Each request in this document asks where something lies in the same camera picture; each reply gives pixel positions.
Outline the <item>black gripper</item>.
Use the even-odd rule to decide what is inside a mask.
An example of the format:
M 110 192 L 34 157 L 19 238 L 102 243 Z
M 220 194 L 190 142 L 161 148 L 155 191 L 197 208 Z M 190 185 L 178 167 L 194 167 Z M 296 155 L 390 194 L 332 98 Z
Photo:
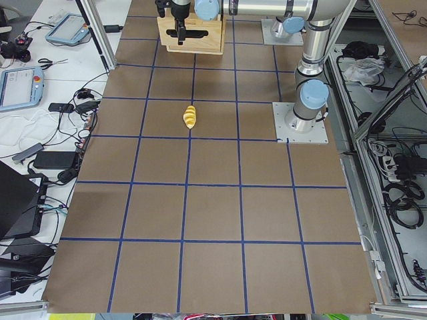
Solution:
M 185 20 L 189 17 L 190 6 L 191 0 L 171 0 L 171 14 L 175 19 L 178 45 L 183 45 L 185 41 Z

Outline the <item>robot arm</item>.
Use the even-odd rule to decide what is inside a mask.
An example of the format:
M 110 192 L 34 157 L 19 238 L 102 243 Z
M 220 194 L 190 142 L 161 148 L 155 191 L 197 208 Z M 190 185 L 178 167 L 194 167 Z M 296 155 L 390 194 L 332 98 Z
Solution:
M 332 42 L 332 27 L 348 17 L 354 7 L 353 1 L 156 1 L 157 12 L 165 17 L 170 11 L 174 23 L 169 31 L 177 38 L 178 45 L 186 39 L 200 36 L 185 26 L 190 11 L 198 18 L 211 21 L 219 14 L 268 15 L 282 24 L 284 33 L 295 33 L 291 23 L 300 20 L 305 24 L 306 40 L 302 57 L 295 70 L 297 100 L 284 117 L 290 131 L 309 133 L 321 121 L 318 113 L 326 105 L 329 90 L 319 80 L 327 57 L 327 47 Z

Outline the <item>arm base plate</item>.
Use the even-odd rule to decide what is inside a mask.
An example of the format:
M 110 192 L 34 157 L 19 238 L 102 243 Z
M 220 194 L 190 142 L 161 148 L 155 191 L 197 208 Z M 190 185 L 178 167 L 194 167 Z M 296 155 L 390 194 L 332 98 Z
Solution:
M 294 103 L 272 103 L 276 141 L 291 144 L 328 144 L 322 112 L 315 119 L 302 120 L 294 114 Z
M 302 29 L 306 21 L 301 17 L 262 19 L 264 45 L 301 47 Z

